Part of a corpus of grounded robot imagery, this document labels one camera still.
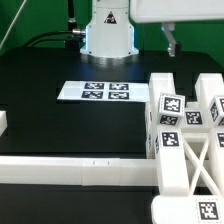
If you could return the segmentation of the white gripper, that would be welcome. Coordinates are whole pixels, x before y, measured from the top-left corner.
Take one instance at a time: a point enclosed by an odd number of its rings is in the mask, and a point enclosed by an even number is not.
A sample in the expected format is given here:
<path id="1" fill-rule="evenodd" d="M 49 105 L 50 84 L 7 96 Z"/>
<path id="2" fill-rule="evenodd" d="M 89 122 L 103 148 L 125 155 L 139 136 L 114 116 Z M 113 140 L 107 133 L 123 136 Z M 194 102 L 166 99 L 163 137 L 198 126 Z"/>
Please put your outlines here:
<path id="1" fill-rule="evenodd" d="M 224 19 L 224 0 L 130 0 L 130 16 L 136 23 L 162 23 L 170 57 L 181 52 L 172 34 L 179 21 Z"/>

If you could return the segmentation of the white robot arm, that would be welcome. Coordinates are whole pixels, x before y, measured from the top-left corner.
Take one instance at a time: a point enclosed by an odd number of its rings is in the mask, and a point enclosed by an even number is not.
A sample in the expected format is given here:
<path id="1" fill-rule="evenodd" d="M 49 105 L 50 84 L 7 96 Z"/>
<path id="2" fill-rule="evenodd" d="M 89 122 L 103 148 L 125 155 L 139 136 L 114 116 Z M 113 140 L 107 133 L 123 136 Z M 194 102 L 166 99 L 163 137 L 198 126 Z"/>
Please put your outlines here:
<path id="1" fill-rule="evenodd" d="M 92 18 L 85 28 L 83 58 L 96 63 L 122 63 L 139 54 L 135 23 L 161 23 L 168 52 L 177 55 L 171 32 L 175 22 L 224 19 L 224 0 L 92 0 Z"/>

